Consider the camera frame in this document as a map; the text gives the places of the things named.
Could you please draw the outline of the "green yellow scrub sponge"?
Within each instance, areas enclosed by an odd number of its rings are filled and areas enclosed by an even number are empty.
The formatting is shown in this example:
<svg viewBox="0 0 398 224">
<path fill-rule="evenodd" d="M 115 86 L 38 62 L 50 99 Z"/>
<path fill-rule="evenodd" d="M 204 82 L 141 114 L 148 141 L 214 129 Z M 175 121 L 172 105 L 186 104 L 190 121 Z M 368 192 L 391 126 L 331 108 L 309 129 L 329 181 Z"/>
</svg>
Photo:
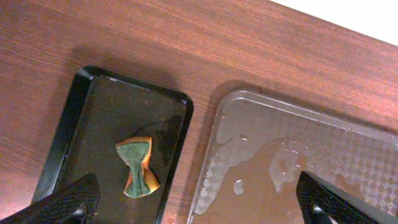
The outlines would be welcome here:
<svg viewBox="0 0 398 224">
<path fill-rule="evenodd" d="M 141 198 L 155 192 L 160 183 L 149 167 L 152 154 L 152 137 L 132 137 L 116 145 L 119 157 L 129 167 L 129 178 L 124 194 Z"/>
</svg>

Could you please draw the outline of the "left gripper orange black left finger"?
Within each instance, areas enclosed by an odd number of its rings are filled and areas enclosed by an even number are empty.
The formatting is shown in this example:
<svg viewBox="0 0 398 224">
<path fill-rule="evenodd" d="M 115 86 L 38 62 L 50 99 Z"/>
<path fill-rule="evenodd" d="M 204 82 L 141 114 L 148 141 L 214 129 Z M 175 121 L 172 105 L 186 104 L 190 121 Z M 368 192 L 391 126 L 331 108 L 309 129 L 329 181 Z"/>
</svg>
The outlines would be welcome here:
<svg viewBox="0 0 398 224">
<path fill-rule="evenodd" d="M 64 189 L 1 220 L 1 224 L 94 223 L 100 195 L 96 176 L 88 174 Z"/>
</svg>

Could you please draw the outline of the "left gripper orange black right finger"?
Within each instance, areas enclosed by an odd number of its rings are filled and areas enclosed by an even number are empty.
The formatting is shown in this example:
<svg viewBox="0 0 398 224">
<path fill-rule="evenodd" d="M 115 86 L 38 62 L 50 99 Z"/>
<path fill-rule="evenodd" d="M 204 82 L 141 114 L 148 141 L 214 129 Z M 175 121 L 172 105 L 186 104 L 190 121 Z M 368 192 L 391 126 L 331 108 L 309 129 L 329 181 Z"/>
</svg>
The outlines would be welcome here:
<svg viewBox="0 0 398 224">
<path fill-rule="evenodd" d="M 305 224 L 397 224 L 397 217 L 372 207 L 311 172 L 300 173 L 296 196 Z"/>
</svg>

